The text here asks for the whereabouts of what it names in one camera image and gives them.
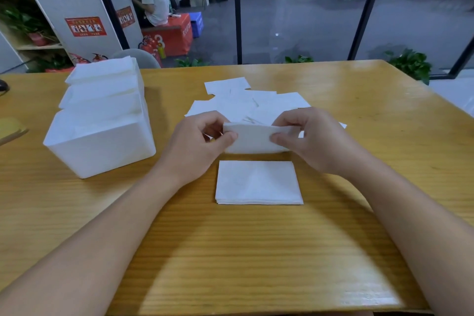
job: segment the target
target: hand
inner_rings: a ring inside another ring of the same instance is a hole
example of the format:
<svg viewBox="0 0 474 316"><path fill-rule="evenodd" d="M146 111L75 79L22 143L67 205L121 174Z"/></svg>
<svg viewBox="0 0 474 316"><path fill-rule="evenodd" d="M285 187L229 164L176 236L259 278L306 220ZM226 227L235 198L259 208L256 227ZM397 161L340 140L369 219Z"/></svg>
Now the hand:
<svg viewBox="0 0 474 316"><path fill-rule="evenodd" d="M196 180L237 139L234 132L222 133L225 122L229 121L217 111L184 118L176 125L154 169L175 180L178 187Z"/></svg>
<svg viewBox="0 0 474 316"><path fill-rule="evenodd" d="M298 125L304 130L304 138L276 133L270 140L295 152L319 172L347 178L361 162L360 156L368 154L339 122L321 109L285 111L273 125Z"/></svg>

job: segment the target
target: wooden table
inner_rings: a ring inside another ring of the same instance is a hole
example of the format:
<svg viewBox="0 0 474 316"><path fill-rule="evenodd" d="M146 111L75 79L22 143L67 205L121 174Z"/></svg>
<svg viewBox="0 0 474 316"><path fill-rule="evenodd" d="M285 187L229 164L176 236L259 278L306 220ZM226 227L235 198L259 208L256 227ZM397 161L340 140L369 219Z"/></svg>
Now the wooden table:
<svg viewBox="0 0 474 316"><path fill-rule="evenodd" d="M158 159L204 82L245 76L299 92L441 204L474 224L474 121L382 61L142 70L157 155L80 180L42 145L66 74L9 75L1 116L30 131L0 147L0 289L91 220ZM217 205L217 163L156 218L110 315L426 309L362 196L290 153L304 206Z"/></svg>

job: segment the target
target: blue crate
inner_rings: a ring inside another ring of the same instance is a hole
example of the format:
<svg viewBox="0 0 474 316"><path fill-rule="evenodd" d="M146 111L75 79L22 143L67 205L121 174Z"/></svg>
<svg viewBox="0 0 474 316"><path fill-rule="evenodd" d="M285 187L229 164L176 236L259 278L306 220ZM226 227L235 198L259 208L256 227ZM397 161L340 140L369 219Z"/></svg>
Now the blue crate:
<svg viewBox="0 0 474 316"><path fill-rule="evenodd" d="M193 29L193 38L201 36L202 30L204 29L204 23L202 22L202 15L200 12L189 13L191 18L191 28Z"/></svg>

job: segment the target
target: poster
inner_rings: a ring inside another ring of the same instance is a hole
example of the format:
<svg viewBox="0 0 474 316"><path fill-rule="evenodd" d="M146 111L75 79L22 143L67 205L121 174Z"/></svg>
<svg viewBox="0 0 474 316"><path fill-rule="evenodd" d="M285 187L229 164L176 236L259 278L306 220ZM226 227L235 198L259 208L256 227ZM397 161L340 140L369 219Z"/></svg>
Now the poster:
<svg viewBox="0 0 474 316"><path fill-rule="evenodd" d="M74 37L107 35L98 16L65 18Z"/></svg>
<svg viewBox="0 0 474 316"><path fill-rule="evenodd" d="M122 29L135 22L135 17L133 16L132 8L130 6L117 10L117 17Z"/></svg>

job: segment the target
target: left hand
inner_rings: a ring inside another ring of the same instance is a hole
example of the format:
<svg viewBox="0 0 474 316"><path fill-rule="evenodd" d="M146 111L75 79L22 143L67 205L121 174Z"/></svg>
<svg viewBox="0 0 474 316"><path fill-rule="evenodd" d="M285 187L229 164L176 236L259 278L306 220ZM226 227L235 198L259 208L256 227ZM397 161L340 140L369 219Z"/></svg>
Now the left hand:
<svg viewBox="0 0 474 316"><path fill-rule="evenodd" d="M182 187L202 176L216 158L234 143L238 135L222 132L228 120L217 111L188 116L176 125L154 169Z"/></svg>

